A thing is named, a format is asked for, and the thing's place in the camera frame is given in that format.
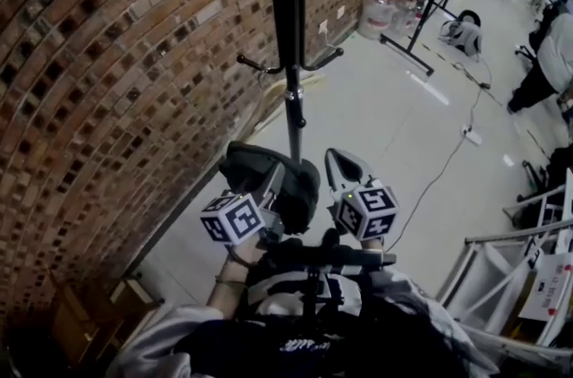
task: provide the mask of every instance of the brick wall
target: brick wall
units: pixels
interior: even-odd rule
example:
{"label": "brick wall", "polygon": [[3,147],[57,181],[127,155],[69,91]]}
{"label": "brick wall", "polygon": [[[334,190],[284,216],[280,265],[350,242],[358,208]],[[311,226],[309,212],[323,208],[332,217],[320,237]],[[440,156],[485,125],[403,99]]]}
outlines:
{"label": "brick wall", "polygon": [[[346,5],[336,21],[336,10]],[[307,0],[307,50],[361,0]],[[271,0],[0,0],[0,318],[119,274],[227,142],[275,64]]]}

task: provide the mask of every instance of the black cable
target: black cable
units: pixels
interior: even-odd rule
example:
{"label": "black cable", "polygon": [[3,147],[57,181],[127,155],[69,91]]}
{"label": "black cable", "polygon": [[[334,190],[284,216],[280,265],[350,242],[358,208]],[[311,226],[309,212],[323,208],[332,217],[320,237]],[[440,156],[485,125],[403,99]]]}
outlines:
{"label": "black cable", "polygon": [[[466,68],[462,64],[460,64],[460,65],[461,65],[461,68],[464,71],[466,71],[466,73],[468,73]],[[474,125],[474,110],[475,110],[475,107],[477,106],[477,103],[480,100],[480,96],[482,96],[482,91],[488,90],[491,87],[491,84],[488,84],[488,83],[478,83],[478,85],[480,87],[480,90],[477,92],[477,96],[475,97],[475,103],[469,111],[469,115],[470,115],[469,128],[470,128],[470,131]],[[462,144],[464,143],[465,140],[466,140],[466,137],[462,136],[462,138],[458,142],[458,145],[456,145],[456,148],[449,154],[449,157],[446,160],[446,163],[444,164],[440,173],[435,178],[433,178],[433,180],[426,186],[426,188],[423,189],[422,194],[419,196],[418,201],[415,203],[415,206],[412,209],[412,212],[410,213],[406,223],[404,224],[404,227],[402,228],[402,231],[400,232],[400,236],[398,237],[398,239],[396,241],[394,241],[394,243],[392,243],[392,245],[388,248],[388,250],[385,250],[386,253],[389,253],[392,250],[392,248],[398,243],[398,241],[400,239],[402,239],[402,236],[404,235],[404,232],[406,231],[406,228],[407,228],[408,224],[410,223],[410,220],[412,220],[412,217],[414,216],[415,212],[417,211],[418,207],[420,206],[422,199],[428,193],[428,191],[430,190],[432,185],[434,185],[436,182],[438,182],[440,180],[440,178],[443,176],[443,174],[446,172],[446,169],[448,168],[450,161],[454,158],[454,155],[456,155],[456,153],[458,153],[458,150],[460,149],[460,147],[462,146]]]}

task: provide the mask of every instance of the chair leg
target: chair leg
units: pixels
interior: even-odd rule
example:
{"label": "chair leg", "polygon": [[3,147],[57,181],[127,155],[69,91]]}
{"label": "chair leg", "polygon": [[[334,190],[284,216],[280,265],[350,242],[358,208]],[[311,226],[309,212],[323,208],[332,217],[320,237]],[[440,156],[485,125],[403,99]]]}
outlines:
{"label": "chair leg", "polygon": [[534,181],[537,190],[544,190],[546,188],[545,182],[537,175],[533,165],[527,160],[524,160],[521,165],[526,169],[527,175]]}
{"label": "chair leg", "polygon": [[531,53],[529,51],[529,48],[527,48],[525,45],[520,45],[517,50],[515,51],[516,55],[523,55],[525,58],[527,58],[529,61],[534,61],[535,60],[535,55],[533,53]]}

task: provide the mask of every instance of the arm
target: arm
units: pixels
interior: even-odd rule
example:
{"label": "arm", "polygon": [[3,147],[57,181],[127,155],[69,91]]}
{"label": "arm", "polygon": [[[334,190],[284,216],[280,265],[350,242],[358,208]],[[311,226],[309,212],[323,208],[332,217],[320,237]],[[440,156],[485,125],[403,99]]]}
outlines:
{"label": "arm", "polygon": [[365,251],[382,251],[384,246],[380,239],[371,239],[370,241],[361,241],[360,244]]}
{"label": "arm", "polygon": [[[256,248],[259,239],[259,234],[251,236],[244,243],[235,246],[235,253],[247,262],[257,262],[262,256],[262,251]],[[235,262],[229,255],[217,277],[217,283],[211,291],[207,306],[217,308],[225,319],[235,317],[248,272],[248,268]]]}

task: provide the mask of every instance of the white floor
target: white floor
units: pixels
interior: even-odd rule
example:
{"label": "white floor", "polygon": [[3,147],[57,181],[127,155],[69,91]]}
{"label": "white floor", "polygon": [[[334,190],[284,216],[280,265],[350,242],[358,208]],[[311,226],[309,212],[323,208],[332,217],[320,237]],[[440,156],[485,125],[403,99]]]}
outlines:
{"label": "white floor", "polygon": [[[482,93],[475,109],[474,129],[483,139],[482,146],[462,144],[392,250],[398,257],[398,268],[430,294],[439,289],[466,236],[510,229],[501,207],[530,189],[521,161],[545,165],[547,159],[538,144],[551,154],[568,143],[553,100],[518,116],[510,116],[505,109],[512,89],[526,73],[524,63],[514,55],[515,45],[525,43],[534,26],[523,1],[449,2],[453,13],[469,8],[482,18],[483,58],[492,69],[494,98]],[[463,63],[480,82],[489,78],[483,64],[437,40],[436,33],[445,21],[441,11],[434,14],[415,47],[416,54],[435,68],[429,80],[390,47],[354,34],[342,45],[345,55],[321,71],[327,80],[306,93],[304,156],[322,174],[321,200],[311,229],[304,235],[306,243],[318,243],[332,225],[325,209],[331,204],[323,166],[327,148],[353,152],[392,187],[401,207],[398,223],[387,238],[392,244],[423,189],[458,144],[478,88],[451,64]],[[284,115],[254,143],[287,153]],[[514,166],[508,165],[511,160]],[[183,303],[204,304],[209,296],[225,250],[210,241],[198,213],[225,187],[224,178],[217,175],[138,269],[144,286],[166,299],[164,310]]]}

